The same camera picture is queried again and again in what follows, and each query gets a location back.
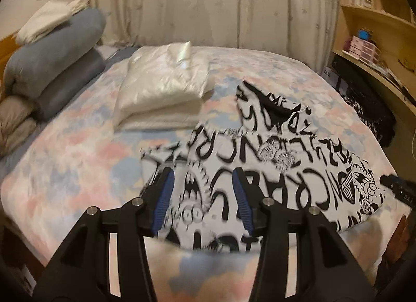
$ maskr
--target brown pillow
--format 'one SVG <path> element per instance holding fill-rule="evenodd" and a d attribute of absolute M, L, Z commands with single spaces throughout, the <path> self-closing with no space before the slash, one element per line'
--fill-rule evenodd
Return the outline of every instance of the brown pillow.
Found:
<path fill-rule="evenodd" d="M 16 147 L 21 145 L 36 128 L 36 121 L 27 118 L 9 136 L 3 137 L 0 155 L 10 154 Z"/>
<path fill-rule="evenodd" d="M 34 105 L 27 100 L 11 95 L 0 103 L 0 133 L 7 138 L 24 119 L 34 110 Z"/>

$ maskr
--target cable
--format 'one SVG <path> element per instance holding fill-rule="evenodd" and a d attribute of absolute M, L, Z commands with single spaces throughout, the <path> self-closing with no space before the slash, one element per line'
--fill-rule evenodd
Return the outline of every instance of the cable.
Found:
<path fill-rule="evenodd" d="M 415 142 L 415 136 L 416 136 L 416 130 L 415 130 L 415 133 L 413 134 L 413 139 L 412 139 L 412 155 L 413 155 L 413 159 L 416 161 L 415 154 L 413 153 L 413 143 Z"/>

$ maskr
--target beige curtain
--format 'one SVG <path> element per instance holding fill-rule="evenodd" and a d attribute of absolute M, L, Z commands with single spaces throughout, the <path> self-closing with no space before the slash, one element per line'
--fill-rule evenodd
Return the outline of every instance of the beige curtain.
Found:
<path fill-rule="evenodd" d="M 110 45 L 193 45 L 266 50 L 320 71 L 338 0 L 91 0 L 107 15 Z"/>

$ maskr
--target bed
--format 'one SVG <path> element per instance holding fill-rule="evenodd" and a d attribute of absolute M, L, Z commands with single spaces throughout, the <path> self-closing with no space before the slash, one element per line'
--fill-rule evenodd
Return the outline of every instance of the bed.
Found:
<path fill-rule="evenodd" d="M 203 119 L 219 129 L 241 125 L 235 103 L 242 80 L 310 106 L 318 135 L 339 137 L 367 160 L 374 177 L 394 173 L 369 128 L 339 94 L 305 64 L 268 52 L 195 47 L 216 79 Z M 46 265 L 68 231 L 91 205 L 116 208 L 144 185 L 140 151 L 186 138 L 190 130 L 114 132 L 113 108 L 128 60 L 113 65 L 40 133 L 4 180 L 1 202 L 35 255 Z M 410 209 L 386 191 L 382 207 L 341 234 L 361 268 L 376 268 L 401 216 Z M 115 238 L 111 239 L 110 283 L 118 294 Z M 159 301 L 247 301 L 258 253 L 189 252 L 146 239 L 148 262 Z M 291 258 L 295 256 L 290 250 Z M 294 290 L 294 268 L 287 294 Z"/>

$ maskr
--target curtain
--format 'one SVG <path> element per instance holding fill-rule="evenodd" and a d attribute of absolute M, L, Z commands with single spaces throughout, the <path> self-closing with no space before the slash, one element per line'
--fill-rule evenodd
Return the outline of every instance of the curtain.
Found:
<path fill-rule="evenodd" d="M 320 72 L 334 37 L 338 0 L 90 0 L 107 16 L 103 42 L 266 50 Z"/>

